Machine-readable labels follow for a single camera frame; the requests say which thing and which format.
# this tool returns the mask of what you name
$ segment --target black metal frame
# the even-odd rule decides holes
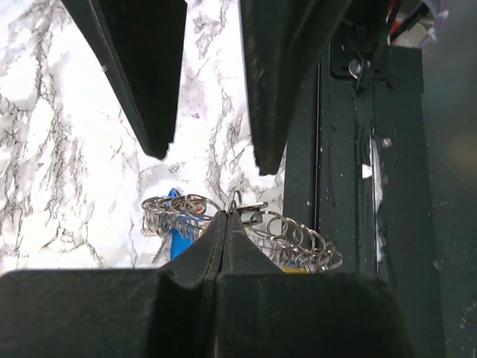
[[[338,243],[345,258],[338,270],[379,275],[395,286],[417,357],[445,357],[420,101],[421,53],[387,48],[389,76],[376,76],[367,91],[358,93],[354,78],[332,71],[332,49],[331,45],[320,63],[318,85],[303,93],[305,107],[292,122],[283,212]],[[313,103],[310,98],[318,91],[319,102]],[[363,121],[370,121],[378,144],[384,138],[392,143],[379,148],[385,185],[377,218],[372,178],[361,173],[361,159],[366,157],[360,137]],[[316,163],[314,171],[310,163]],[[387,244],[381,270],[376,262],[375,219]]]

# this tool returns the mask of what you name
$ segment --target gray marble vein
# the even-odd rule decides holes
[[[163,161],[142,153],[60,1],[3,0],[0,24],[0,274],[164,264],[170,242],[140,233],[140,203],[172,187],[281,210],[284,166],[260,177],[253,160],[237,1],[189,1]]]

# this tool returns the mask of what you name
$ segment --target white marble countertop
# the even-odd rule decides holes
[[[218,203],[239,189],[281,210],[283,166],[259,177],[253,159],[240,44],[237,1],[189,1],[176,137],[160,162],[61,1],[2,0],[0,274],[152,266],[162,239],[140,233],[140,203],[172,187]]]

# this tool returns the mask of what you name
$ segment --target bolt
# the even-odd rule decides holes
[[[391,138],[384,138],[382,140],[382,146],[384,148],[390,148],[392,145],[393,145],[393,141],[391,140]]]

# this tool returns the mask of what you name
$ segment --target blue object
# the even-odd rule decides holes
[[[177,189],[172,188],[168,196],[176,198],[180,196],[180,193]],[[171,244],[171,260],[178,256],[182,251],[186,250],[191,244],[192,239],[184,237],[179,234],[179,231],[176,229],[171,229],[172,235],[172,244]]]

